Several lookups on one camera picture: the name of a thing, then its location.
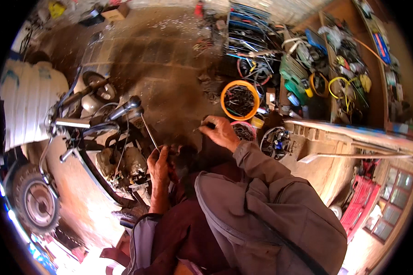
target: gray jacket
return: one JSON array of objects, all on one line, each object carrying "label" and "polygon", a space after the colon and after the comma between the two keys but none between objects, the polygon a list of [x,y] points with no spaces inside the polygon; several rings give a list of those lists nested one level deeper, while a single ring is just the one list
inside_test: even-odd
[{"label": "gray jacket", "polygon": [[[195,181],[199,205],[229,265],[244,275],[313,274],[279,239],[281,234],[327,273],[337,274],[347,251],[347,235],[309,182],[293,177],[251,142],[242,141],[233,157],[245,173],[241,182],[206,172]],[[128,274],[150,265],[155,224],[156,220],[144,219],[135,227],[131,244],[141,243],[141,249],[133,248],[135,264],[127,268]],[[135,254],[140,261],[134,261]]]}]

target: bucket of screws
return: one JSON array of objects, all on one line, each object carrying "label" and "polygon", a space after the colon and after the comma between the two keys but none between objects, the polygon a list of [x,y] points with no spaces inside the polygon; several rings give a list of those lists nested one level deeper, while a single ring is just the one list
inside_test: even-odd
[{"label": "bucket of screws", "polygon": [[269,129],[260,142],[260,150],[276,160],[292,154],[292,148],[289,132],[281,126]]},{"label": "bucket of screws", "polygon": [[231,127],[240,140],[254,141],[256,134],[253,126],[245,121],[235,121]]},{"label": "bucket of screws", "polygon": [[245,121],[252,118],[260,105],[255,88],[244,80],[228,83],[223,88],[220,105],[227,116],[234,120]]}]

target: window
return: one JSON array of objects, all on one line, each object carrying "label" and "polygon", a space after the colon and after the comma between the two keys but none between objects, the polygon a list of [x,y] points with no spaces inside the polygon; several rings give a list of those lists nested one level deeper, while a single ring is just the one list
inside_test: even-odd
[{"label": "window", "polygon": [[367,219],[364,230],[385,242],[407,204],[413,186],[413,174],[390,167],[378,203]]}]

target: cardboard box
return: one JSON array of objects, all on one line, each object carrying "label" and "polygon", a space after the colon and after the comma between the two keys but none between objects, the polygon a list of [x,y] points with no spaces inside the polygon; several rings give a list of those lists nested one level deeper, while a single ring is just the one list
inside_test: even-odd
[{"label": "cardboard box", "polygon": [[116,21],[126,19],[129,11],[130,8],[127,6],[127,4],[121,3],[119,6],[110,6],[104,8],[101,15],[109,21]]}]

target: window frame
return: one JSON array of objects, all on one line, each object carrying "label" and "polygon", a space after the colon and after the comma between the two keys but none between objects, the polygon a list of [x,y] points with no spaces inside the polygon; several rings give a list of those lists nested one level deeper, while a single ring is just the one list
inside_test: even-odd
[{"label": "window frame", "polygon": [[[382,193],[382,190],[385,189],[385,186],[386,186],[386,184],[387,184],[388,174],[390,173],[390,169],[392,169],[392,168],[395,169],[395,170],[397,170],[397,172],[396,172],[395,182],[393,183],[393,187],[392,187],[392,189],[391,189],[390,195],[389,195],[389,197],[388,197],[388,200],[386,200],[386,199],[384,199],[384,198],[381,196],[381,193]],[[397,211],[399,211],[399,217],[398,217],[398,219],[396,220],[395,224],[393,225],[393,224],[387,222],[387,221],[384,219],[384,217],[380,217],[380,218],[378,219],[378,221],[375,223],[375,225],[372,227],[371,230],[369,230],[369,228],[366,228],[365,225],[363,226],[363,230],[364,230],[364,231],[366,231],[367,233],[369,233],[372,237],[374,237],[375,239],[377,239],[377,240],[378,240],[380,243],[382,243],[382,244],[385,244],[385,242],[387,241],[387,239],[390,237],[390,235],[392,234],[393,230],[395,229],[396,225],[398,224],[398,222],[399,222],[399,220],[400,220],[400,218],[401,218],[401,216],[402,216],[402,213],[404,212],[404,209],[405,209],[405,207],[407,206],[407,202],[408,202],[408,200],[409,200],[409,198],[410,198],[411,191],[413,190],[413,183],[412,183],[412,185],[410,186],[410,189],[409,189],[409,190],[406,190],[406,189],[404,189],[403,187],[398,187],[398,186],[397,186],[398,174],[399,174],[399,173],[403,173],[403,174],[410,175],[410,176],[413,177],[413,173],[411,173],[411,172],[409,172],[409,171],[407,171],[407,170],[405,170],[405,169],[401,169],[401,168],[398,168],[398,167],[389,165],[389,167],[388,167],[388,169],[387,169],[387,173],[385,174],[385,179],[384,179],[385,182],[382,184],[382,189],[380,190],[380,193],[379,193],[379,195],[378,195],[378,198],[379,198],[379,199],[378,199],[378,201],[377,201],[377,203],[378,203],[378,202],[385,203],[384,209],[383,209],[383,211],[382,211],[382,214],[383,214],[383,215],[384,215],[384,213],[386,212],[386,210],[387,210],[387,208],[388,208],[389,206],[392,207],[393,209],[396,209]],[[396,204],[393,204],[393,203],[390,202],[391,197],[392,197],[392,195],[393,195],[393,192],[395,192],[395,190],[402,191],[402,193],[405,193],[405,194],[407,195],[407,200],[405,201],[404,206],[403,206],[402,208],[401,208],[400,206],[397,206]],[[385,240],[381,239],[380,236],[378,236],[378,235],[376,235],[376,234],[373,233],[373,231],[375,230],[375,228],[377,227],[377,225],[378,225],[379,223],[385,223],[385,224],[387,224],[387,225],[389,225],[389,226],[392,227],[390,233],[389,233],[388,236],[387,236],[387,239],[385,239]]]}]

